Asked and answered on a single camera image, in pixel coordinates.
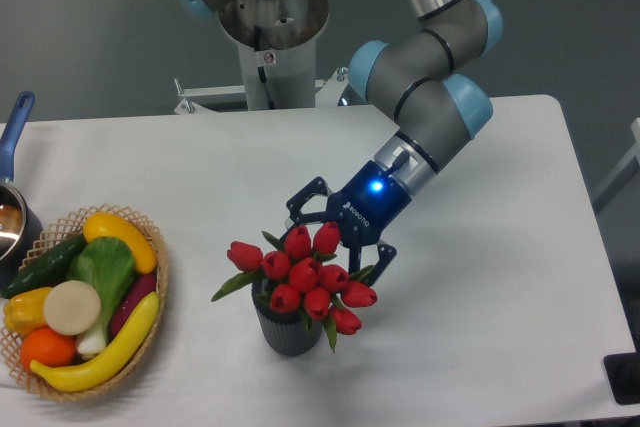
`yellow squash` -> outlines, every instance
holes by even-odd
[[[87,242],[98,237],[116,237],[122,240],[133,255],[136,272],[148,274],[156,268],[156,253],[149,241],[133,224],[110,212],[96,212],[82,227]]]
[[[20,335],[29,335],[47,325],[43,305],[51,290],[51,287],[42,287],[11,297],[2,308],[7,329]]]
[[[32,360],[31,370],[62,392],[80,392],[97,387],[131,360],[151,330],[159,308],[158,294],[151,292],[133,309],[118,335],[93,359],[69,367],[47,367]]]

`cooking pot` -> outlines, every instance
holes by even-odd
[[[32,92],[18,96],[0,137],[0,288],[15,277],[22,259],[42,231],[40,220],[12,184],[16,146],[34,102]]]

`blue led light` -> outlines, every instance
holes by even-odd
[[[374,180],[369,184],[369,190],[371,190],[371,192],[380,192],[383,189],[383,187],[384,187],[384,184],[379,180]]]

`white table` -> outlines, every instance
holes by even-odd
[[[15,183],[43,223],[102,203],[145,213],[170,249],[170,296],[152,358],[124,389],[72,405],[0,389],[2,424],[459,427],[640,413],[607,383],[603,357],[633,343],[560,106],[494,106],[383,234],[399,255],[363,329],[336,354],[323,338],[295,359],[267,346],[248,290],[209,302],[234,274],[228,244],[267,248],[260,231],[282,233],[291,195],[316,175],[341,188],[394,124],[366,106],[30,123]]]

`gray floor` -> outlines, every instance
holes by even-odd
[[[372,39],[393,43],[417,24],[408,0],[329,0],[318,77]],[[494,0],[505,35],[462,73],[491,96],[549,94],[564,109],[591,194],[631,147],[640,117],[638,0]],[[32,120],[171,114],[185,88],[237,85],[234,47],[214,20],[174,0],[0,0],[0,121],[16,95],[37,97]],[[640,176],[598,221],[625,301],[640,297]]]

